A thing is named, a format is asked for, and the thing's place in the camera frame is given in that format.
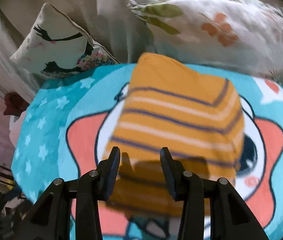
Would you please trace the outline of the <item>orange striped knit sweater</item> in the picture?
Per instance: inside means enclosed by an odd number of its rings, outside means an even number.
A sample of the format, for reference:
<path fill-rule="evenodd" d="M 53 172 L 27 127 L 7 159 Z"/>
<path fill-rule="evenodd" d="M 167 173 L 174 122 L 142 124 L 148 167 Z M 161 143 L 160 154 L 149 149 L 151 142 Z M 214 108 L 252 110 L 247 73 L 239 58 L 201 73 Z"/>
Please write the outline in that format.
<path fill-rule="evenodd" d="M 161 149 L 167 147 L 174 159 L 201 178 L 225 177 L 233 183 L 243 145 L 244 114 L 229 79 L 144 53 L 107 145 L 122 153 L 107 205 L 130 215 L 179 216 L 182 205 L 165 185 Z"/>

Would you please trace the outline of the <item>teal star pattern blanket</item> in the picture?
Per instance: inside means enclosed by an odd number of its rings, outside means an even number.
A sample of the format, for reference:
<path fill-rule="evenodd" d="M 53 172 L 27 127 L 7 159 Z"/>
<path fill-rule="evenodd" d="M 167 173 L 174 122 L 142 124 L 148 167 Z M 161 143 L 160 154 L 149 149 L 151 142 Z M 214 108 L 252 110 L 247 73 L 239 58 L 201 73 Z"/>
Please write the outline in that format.
<path fill-rule="evenodd" d="M 247 135 L 255 157 L 244 156 L 236 189 L 260 219 L 269 239 L 283 239 L 283 87 L 270 80 L 192 64 L 202 74 L 230 79 L 243 97 Z M 12 173 L 35 202 L 55 178 L 76 179 L 74 154 L 88 155 L 92 169 L 102 156 L 127 93 L 133 64 L 102 66 L 48 80 L 16 121 L 19 135 Z"/>

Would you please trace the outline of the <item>black metal rack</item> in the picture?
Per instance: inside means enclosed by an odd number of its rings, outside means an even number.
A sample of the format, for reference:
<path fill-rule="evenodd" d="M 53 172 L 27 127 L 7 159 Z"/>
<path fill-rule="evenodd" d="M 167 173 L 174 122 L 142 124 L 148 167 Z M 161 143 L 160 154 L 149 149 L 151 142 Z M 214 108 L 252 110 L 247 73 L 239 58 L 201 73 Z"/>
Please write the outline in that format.
<path fill-rule="evenodd" d="M 0 165 L 0 183 L 9 189 L 16 185 L 11 170 L 3 165 Z"/>

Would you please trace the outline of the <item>dark red plush item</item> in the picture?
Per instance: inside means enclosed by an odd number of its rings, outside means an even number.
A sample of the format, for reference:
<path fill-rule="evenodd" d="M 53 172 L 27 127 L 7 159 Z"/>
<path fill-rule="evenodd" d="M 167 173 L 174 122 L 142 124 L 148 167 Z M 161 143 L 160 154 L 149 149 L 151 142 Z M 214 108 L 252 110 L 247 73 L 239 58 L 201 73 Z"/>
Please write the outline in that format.
<path fill-rule="evenodd" d="M 18 93 L 9 92 L 4 97 L 6 109 L 4 115 L 12 115 L 20 117 L 21 114 L 29 107 L 26 102 Z"/>

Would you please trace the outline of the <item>white cushion with black silhouette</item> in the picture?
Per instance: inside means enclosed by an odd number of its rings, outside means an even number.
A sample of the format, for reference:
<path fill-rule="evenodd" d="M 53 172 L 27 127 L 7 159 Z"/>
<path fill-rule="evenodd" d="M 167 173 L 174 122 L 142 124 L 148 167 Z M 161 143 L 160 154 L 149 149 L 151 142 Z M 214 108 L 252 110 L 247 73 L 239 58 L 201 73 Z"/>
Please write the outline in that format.
<path fill-rule="evenodd" d="M 88 32 L 50 3 L 43 4 L 29 34 L 10 61 L 31 74 L 49 79 L 119 63 Z"/>

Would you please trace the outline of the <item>white floral leaf pillow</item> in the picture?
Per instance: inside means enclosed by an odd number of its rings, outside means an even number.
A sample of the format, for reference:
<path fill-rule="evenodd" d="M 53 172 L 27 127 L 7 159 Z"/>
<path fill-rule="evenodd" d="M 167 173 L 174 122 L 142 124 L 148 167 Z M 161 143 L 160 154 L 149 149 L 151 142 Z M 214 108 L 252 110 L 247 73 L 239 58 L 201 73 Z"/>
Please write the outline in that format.
<path fill-rule="evenodd" d="M 127 0 L 154 51 L 184 63 L 283 75 L 283 8 L 259 0 Z"/>

